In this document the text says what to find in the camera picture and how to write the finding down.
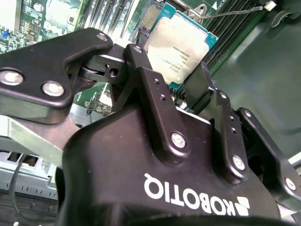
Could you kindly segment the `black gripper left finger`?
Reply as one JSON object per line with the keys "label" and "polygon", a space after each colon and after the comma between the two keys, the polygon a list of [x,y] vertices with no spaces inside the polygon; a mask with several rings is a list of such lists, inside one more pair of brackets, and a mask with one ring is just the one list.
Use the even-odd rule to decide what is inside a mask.
{"label": "black gripper left finger", "polygon": [[[94,56],[109,59],[112,40],[94,28],[79,30],[0,56],[0,136],[28,152],[60,163],[63,150],[95,154],[104,136],[100,124],[85,129],[69,125],[74,96],[99,77],[85,78],[83,65]],[[148,133],[155,154],[179,163],[189,155],[186,129],[160,73],[153,71],[144,49],[129,44],[120,50],[126,72],[107,79],[121,94],[118,111],[139,103],[149,120]],[[179,143],[174,135],[183,138]]]}

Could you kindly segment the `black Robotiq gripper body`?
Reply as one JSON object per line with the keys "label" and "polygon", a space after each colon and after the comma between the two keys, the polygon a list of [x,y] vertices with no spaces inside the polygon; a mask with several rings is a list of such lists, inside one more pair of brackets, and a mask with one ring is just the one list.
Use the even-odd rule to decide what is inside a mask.
{"label": "black Robotiq gripper body", "polygon": [[277,226],[271,194],[251,173],[224,182],[212,164],[211,125],[180,113],[192,146],[172,166],[154,154],[138,106],[76,132],[63,152],[57,226]]}

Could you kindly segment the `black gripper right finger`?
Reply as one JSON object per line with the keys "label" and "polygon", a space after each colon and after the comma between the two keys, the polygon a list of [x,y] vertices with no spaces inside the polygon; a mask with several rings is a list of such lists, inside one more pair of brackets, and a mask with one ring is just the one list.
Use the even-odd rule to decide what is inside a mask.
{"label": "black gripper right finger", "polygon": [[199,63],[185,80],[185,93],[189,108],[212,125],[217,174],[232,185],[256,174],[277,203],[299,210],[299,174],[251,111],[231,107],[229,97],[214,86],[206,63]]}

